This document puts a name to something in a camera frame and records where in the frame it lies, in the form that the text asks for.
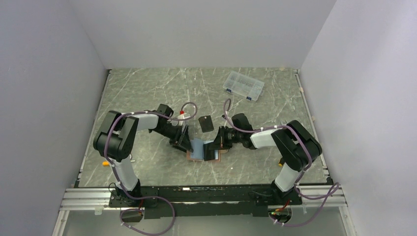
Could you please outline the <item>brown leather card holder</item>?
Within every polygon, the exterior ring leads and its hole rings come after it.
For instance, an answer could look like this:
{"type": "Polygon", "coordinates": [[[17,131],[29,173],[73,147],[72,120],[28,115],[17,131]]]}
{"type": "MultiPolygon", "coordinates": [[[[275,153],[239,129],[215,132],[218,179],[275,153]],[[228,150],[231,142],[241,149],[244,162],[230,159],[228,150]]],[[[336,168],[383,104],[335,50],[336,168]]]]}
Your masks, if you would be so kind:
{"type": "MultiPolygon", "coordinates": [[[[189,161],[200,161],[200,162],[205,162],[203,160],[203,144],[205,141],[200,140],[200,139],[194,139],[191,140],[192,143],[192,147],[193,147],[193,152],[186,152],[186,159],[189,161]]],[[[218,150],[219,152],[219,160],[218,161],[210,161],[210,162],[220,162],[221,161],[221,155],[222,154],[226,154],[228,152],[228,150],[218,150]]]]}

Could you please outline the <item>single black credit card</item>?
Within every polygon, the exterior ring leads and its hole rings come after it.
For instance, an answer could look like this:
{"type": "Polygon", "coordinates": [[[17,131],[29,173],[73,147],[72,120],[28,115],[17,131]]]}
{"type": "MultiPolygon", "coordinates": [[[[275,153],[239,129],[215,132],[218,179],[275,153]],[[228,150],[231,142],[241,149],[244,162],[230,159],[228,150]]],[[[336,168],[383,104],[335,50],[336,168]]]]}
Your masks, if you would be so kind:
{"type": "Polygon", "coordinates": [[[205,141],[203,144],[203,160],[204,161],[218,161],[219,160],[219,152],[218,150],[211,149],[212,141],[205,141]]]}

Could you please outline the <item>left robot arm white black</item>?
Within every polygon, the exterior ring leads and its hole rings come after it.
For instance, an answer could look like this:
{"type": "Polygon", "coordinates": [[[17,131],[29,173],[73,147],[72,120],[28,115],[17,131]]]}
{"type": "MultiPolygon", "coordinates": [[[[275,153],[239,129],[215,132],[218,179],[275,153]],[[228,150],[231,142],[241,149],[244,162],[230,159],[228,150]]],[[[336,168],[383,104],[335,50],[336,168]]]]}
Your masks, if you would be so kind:
{"type": "Polygon", "coordinates": [[[190,115],[181,110],[178,117],[173,114],[173,109],[165,104],[152,111],[121,113],[110,110],[95,135],[93,148],[109,163],[116,178],[116,194],[130,207],[143,198],[140,179],[130,161],[137,132],[155,132],[168,138],[173,148],[193,152],[187,121],[196,113],[190,115]]]}

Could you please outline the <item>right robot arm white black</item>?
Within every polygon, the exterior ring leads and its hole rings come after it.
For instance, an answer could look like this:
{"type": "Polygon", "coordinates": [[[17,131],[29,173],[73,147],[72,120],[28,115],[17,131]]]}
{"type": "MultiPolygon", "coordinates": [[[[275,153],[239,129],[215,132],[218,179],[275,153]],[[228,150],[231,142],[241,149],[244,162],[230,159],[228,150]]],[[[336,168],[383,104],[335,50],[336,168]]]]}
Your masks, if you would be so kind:
{"type": "Polygon", "coordinates": [[[204,145],[205,153],[229,150],[237,143],[251,150],[277,147],[282,169],[271,184],[271,198],[277,204],[285,203],[301,174],[322,154],[321,145],[297,120],[260,131],[253,129],[243,113],[234,115],[231,122],[231,127],[219,127],[214,141],[204,145]]]}

